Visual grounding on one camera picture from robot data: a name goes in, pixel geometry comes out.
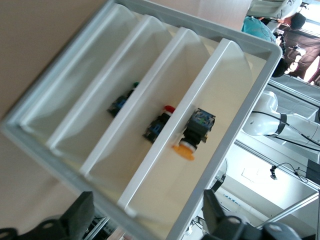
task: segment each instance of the table surface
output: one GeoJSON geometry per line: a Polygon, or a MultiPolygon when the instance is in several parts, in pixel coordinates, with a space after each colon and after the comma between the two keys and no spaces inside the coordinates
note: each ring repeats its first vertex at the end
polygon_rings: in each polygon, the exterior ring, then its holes
{"type": "MultiPolygon", "coordinates": [[[[251,0],[153,0],[240,30],[251,0]]],[[[0,118],[105,0],[0,1],[0,118]]],[[[0,133],[0,228],[22,234],[77,198],[0,133]]]]}

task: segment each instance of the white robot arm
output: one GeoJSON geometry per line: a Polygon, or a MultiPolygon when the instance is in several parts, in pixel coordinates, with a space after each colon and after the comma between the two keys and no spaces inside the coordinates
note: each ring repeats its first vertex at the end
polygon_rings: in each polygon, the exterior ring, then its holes
{"type": "Polygon", "coordinates": [[[320,152],[320,125],[296,113],[279,113],[277,108],[277,96],[264,91],[243,130],[251,136],[277,137],[309,151],[320,152]]]}

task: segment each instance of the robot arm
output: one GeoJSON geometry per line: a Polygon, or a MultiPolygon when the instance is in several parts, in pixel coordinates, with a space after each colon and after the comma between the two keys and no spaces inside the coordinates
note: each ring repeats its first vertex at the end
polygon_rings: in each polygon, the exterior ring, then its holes
{"type": "Polygon", "coordinates": [[[320,152],[320,125],[296,113],[279,113],[277,108],[277,96],[264,91],[243,130],[251,136],[277,137],[312,152],[320,152]]]}

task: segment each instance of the wooden table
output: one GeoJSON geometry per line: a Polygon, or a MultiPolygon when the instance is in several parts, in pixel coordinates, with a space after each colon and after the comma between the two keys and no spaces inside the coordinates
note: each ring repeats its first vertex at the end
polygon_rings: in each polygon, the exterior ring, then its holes
{"type": "MultiPolygon", "coordinates": [[[[105,0],[0,1],[0,118],[105,0]]],[[[251,0],[154,0],[240,30],[251,0]]],[[[0,133],[0,228],[19,233],[62,214],[76,195],[0,133]]]]}
{"type": "Polygon", "coordinates": [[[150,0],[150,2],[241,30],[252,0],[150,0]]]}

